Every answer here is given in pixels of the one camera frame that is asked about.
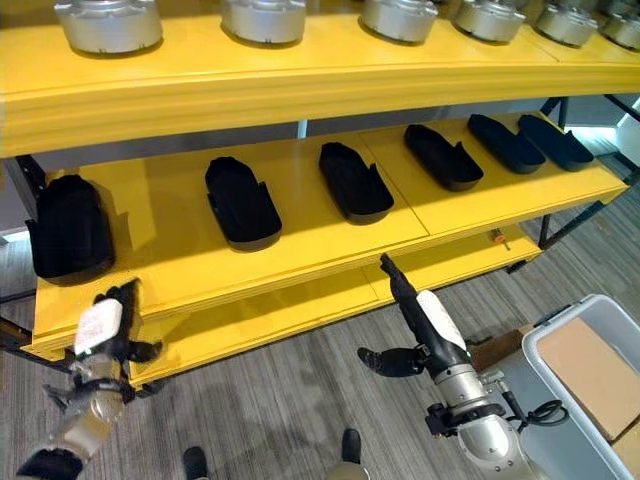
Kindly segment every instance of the yellow shelf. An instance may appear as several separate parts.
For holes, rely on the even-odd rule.
[[[347,223],[318,167],[327,141],[349,145],[367,164],[374,162],[357,134],[344,134],[80,167],[100,191],[116,264],[107,275],[75,287],[39,279],[35,337],[73,338],[96,293],[132,277],[140,279],[140,314],[148,322],[352,269],[426,235],[384,171],[392,210],[372,225]],[[269,248],[233,251],[215,220],[204,175],[212,159],[225,155],[248,164],[267,184],[283,224],[281,238]]]
[[[540,253],[518,227],[510,226],[503,232],[510,250],[492,243],[488,234],[481,234],[394,260],[417,288],[424,289]],[[211,310],[144,324],[138,339],[160,339],[165,348],[154,362],[131,365],[131,383],[140,387],[391,302],[389,281],[377,265],[366,267],[364,273],[360,269],[344,272]]]
[[[515,117],[497,118],[508,124]],[[450,140],[464,138],[482,166],[485,177],[467,192],[435,184],[397,128],[80,167],[77,173],[101,193],[117,262],[74,287],[39,279],[34,339],[51,349],[70,345],[94,296],[132,277],[141,280],[140,313],[151,323],[376,263],[383,252],[411,253],[578,203],[609,201],[626,188],[599,163],[581,172],[548,163],[532,175],[512,174],[469,137],[465,124],[431,126]],[[396,201],[385,219],[368,226],[343,220],[318,168],[326,141],[378,163]],[[273,246],[239,253],[226,244],[204,184],[209,161],[222,155],[246,162],[266,181],[284,226]]]
[[[493,243],[489,232],[485,232],[393,257],[394,262],[417,290],[424,290],[475,277],[519,260],[532,260],[540,253],[540,249],[519,227],[509,225],[501,230],[506,245]],[[389,278],[378,265],[367,265],[362,270],[378,299],[391,302]]]
[[[517,133],[520,115],[493,118]],[[626,189],[618,177],[597,161],[580,172],[567,172],[547,160],[535,173],[511,173],[491,156],[466,124],[467,119],[425,124],[452,144],[462,141],[484,171],[475,187],[455,193],[441,188],[404,146],[405,127],[361,134],[376,161],[429,232],[431,242],[450,241],[595,200],[607,203]]]
[[[438,19],[424,45],[368,35],[362,2],[309,2],[302,42],[254,48],[219,28],[214,0],[158,0],[164,42],[96,59],[72,52],[51,0],[0,0],[0,157],[304,118],[553,95],[637,92],[640,54],[594,35],[582,50],[525,27],[488,45]]]

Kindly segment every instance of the gray carpet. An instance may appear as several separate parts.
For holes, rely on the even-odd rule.
[[[613,297],[640,319],[640,189],[514,275],[497,271],[440,289],[467,338],[499,335],[589,293]],[[554,216],[552,229],[574,211]],[[526,224],[537,231],[539,221]],[[0,247],[3,295],[33,285],[28,249]],[[33,301],[3,305],[5,317],[33,322]],[[180,458],[205,450],[214,479],[320,479],[337,460],[342,431],[358,428],[374,479],[480,479],[455,440],[424,423],[437,396],[427,376],[374,377],[355,350],[412,346],[395,306],[299,335],[174,378],[125,412],[82,478],[182,479]],[[60,416],[40,386],[61,374],[4,358],[4,478],[10,478]]]

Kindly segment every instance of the white plastic bin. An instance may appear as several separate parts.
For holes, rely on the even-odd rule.
[[[640,326],[604,295],[589,295],[529,332],[522,351],[497,363],[525,412],[558,398],[568,422],[555,427],[530,425],[522,433],[525,451],[553,480],[633,480],[633,475],[538,353],[538,342],[575,317],[584,320],[640,375]],[[502,397],[492,394],[506,407]]]

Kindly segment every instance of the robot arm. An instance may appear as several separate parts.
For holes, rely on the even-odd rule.
[[[76,361],[70,369],[74,388],[45,387],[63,410],[61,425],[20,468],[16,480],[75,480],[106,441],[112,426],[135,397],[124,362],[154,359],[161,344],[132,342],[136,282],[96,297],[78,324]]]
[[[428,408],[429,430],[438,437],[457,436],[462,451],[485,478],[548,479],[522,450],[519,432],[503,418],[504,408],[488,397],[485,385],[497,382],[515,414],[509,420],[520,420],[526,425],[527,417],[506,384],[500,377],[481,380],[471,365],[460,332],[435,294],[416,292],[386,254],[381,261],[382,270],[390,277],[393,297],[418,346],[381,353],[360,348],[360,359],[376,373],[388,377],[417,375],[426,369],[445,401]]]

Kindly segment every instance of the person's foot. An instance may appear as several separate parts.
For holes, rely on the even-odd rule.
[[[360,434],[354,428],[347,428],[342,434],[342,461],[359,464],[361,449]]]
[[[187,474],[187,480],[207,478],[207,459],[200,447],[191,447],[184,452],[182,463]]]

